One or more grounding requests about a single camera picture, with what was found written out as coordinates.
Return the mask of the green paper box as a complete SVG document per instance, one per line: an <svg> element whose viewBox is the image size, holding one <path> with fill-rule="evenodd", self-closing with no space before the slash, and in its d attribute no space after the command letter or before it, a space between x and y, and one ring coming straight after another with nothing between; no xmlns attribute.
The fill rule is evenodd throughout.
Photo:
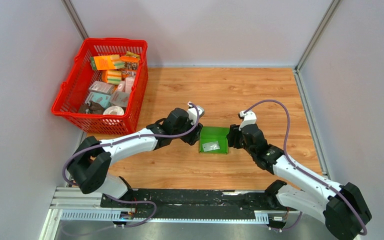
<svg viewBox="0 0 384 240"><path fill-rule="evenodd" d="M202 154L228 154L229 146L227 140L227 134L229 133L229 128L227 127L217 127L217 126L204 126L200 132L199 140L199 153ZM218 141L220 145L219 150L203 152L202 144L208 142Z"/></svg>

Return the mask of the clear plastic wrapper scrap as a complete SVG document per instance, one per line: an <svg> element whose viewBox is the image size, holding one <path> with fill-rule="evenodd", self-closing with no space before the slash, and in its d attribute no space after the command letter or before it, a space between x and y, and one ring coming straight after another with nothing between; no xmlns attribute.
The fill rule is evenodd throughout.
<svg viewBox="0 0 384 240"><path fill-rule="evenodd" d="M202 144L203 152L217 151L220 149L220 144L218 141L206 142Z"/></svg>

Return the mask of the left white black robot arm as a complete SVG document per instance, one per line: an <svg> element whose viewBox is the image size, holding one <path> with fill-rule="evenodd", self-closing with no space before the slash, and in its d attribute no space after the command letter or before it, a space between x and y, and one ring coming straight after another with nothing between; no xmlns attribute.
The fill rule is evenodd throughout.
<svg viewBox="0 0 384 240"><path fill-rule="evenodd" d="M128 207L133 201L131 187L122 177L111 175L109 168L125 158L169 146L175 139L193 146L200 139L203 125L199 121L205 110L191 102L188 106L187 110L175 108L166 118L132 134L105 140L85 138L64 164L63 178L85 195L101 193L113 197L120 207Z"/></svg>

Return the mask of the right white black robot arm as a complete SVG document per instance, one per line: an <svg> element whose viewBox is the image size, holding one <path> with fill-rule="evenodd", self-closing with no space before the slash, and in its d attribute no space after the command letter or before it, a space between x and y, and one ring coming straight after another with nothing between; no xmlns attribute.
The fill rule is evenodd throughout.
<svg viewBox="0 0 384 240"><path fill-rule="evenodd" d="M353 240L367 231L373 216L353 183L340 184L304 167L269 144L256 124L232 124L226 138L230 148L244 149L260 169L280 178L265 190L269 208L289 207L309 215L338 240Z"/></svg>

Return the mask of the grey pink carton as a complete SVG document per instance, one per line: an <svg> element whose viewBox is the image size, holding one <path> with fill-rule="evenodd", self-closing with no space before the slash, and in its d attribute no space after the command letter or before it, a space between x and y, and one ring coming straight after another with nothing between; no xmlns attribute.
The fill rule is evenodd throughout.
<svg viewBox="0 0 384 240"><path fill-rule="evenodd" d="M126 108L128 106L129 98L129 93L116 90L111 94L109 102L112 106Z"/></svg>

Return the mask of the white tape roll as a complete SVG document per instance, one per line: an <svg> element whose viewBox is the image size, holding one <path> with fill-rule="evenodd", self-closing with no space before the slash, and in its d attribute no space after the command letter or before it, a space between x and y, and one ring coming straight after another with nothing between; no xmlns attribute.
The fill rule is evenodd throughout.
<svg viewBox="0 0 384 240"><path fill-rule="evenodd" d="M107 109L105 109L103 114L104 115L122 116L125 114L125 111L122 107L114 105L114 106L110 106Z"/></svg>

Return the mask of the teal small carton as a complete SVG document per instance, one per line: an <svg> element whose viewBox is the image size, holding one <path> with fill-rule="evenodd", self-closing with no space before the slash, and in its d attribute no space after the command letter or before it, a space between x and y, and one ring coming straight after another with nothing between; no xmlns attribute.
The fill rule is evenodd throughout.
<svg viewBox="0 0 384 240"><path fill-rule="evenodd" d="M108 94L103 94L99 92L90 92L85 99L84 103L88 104L90 101L101 105L103 108L109 108L111 106L110 103L111 96Z"/></svg>

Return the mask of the striped sponge stack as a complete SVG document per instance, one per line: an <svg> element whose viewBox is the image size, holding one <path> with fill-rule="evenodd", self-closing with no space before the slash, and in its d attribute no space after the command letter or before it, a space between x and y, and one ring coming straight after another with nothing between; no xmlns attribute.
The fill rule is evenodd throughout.
<svg viewBox="0 0 384 240"><path fill-rule="evenodd" d="M104 83L119 85L122 81L122 72L119 70L103 70L101 80Z"/></svg>

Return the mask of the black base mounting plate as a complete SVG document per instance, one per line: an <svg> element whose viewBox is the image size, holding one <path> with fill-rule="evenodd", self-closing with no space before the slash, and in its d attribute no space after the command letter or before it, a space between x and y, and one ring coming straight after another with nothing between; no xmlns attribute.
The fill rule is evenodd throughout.
<svg viewBox="0 0 384 240"><path fill-rule="evenodd" d="M251 220L256 211L287 210L264 191L138 188L128 191L122 199L124 203L103 196L100 205L129 208L136 211L136 218L146 218L155 203L155 220Z"/></svg>

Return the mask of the grey small carton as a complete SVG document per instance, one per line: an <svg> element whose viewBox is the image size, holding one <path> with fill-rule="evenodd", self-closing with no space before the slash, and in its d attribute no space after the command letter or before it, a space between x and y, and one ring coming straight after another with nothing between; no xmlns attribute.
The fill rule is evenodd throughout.
<svg viewBox="0 0 384 240"><path fill-rule="evenodd" d="M89 92L94 92L94 93L100 93L100 94L105 94L105 95L111 95L113 91L115 90L115 85L102 82L102 81L94 81L90 87L88 88Z"/></svg>

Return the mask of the orange sponge pack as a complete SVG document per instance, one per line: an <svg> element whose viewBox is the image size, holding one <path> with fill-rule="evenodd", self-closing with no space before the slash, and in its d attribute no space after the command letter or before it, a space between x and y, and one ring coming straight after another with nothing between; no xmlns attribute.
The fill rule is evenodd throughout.
<svg viewBox="0 0 384 240"><path fill-rule="evenodd" d="M119 54L91 56L89 59L94 71L118 70L125 66Z"/></svg>

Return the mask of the red plastic basket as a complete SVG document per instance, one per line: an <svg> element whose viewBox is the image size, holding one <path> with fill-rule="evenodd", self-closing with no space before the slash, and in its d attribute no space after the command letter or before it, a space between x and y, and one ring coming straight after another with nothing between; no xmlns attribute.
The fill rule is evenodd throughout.
<svg viewBox="0 0 384 240"><path fill-rule="evenodd" d="M148 43L141 39L108 37L84 40L50 109L52 114L66 119L90 134L124 136L136 132L149 79L147 50ZM90 58L111 54L123 55L126 52L138 54L140 62L125 113L123 115L79 113L80 107L89 95L89 87L100 80L101 76L97 70L92 69Z"/></svg>

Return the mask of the aluminium frame rail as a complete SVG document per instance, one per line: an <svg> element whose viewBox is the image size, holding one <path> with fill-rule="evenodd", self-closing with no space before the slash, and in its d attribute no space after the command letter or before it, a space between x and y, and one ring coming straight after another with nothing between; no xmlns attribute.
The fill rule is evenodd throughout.
<svg viewBox="0 0 384 240"><path fill-rule="evenodd" d="M287 216L309 215L339 240L361 231L348 206L336 194L317 200L277 180L266 190L130 189L120 200L101 193L83 194L77 187L55 190L40 239L55 238L61 221L103 221L114 228L133 223L256 224L283 232Z"/></svg>

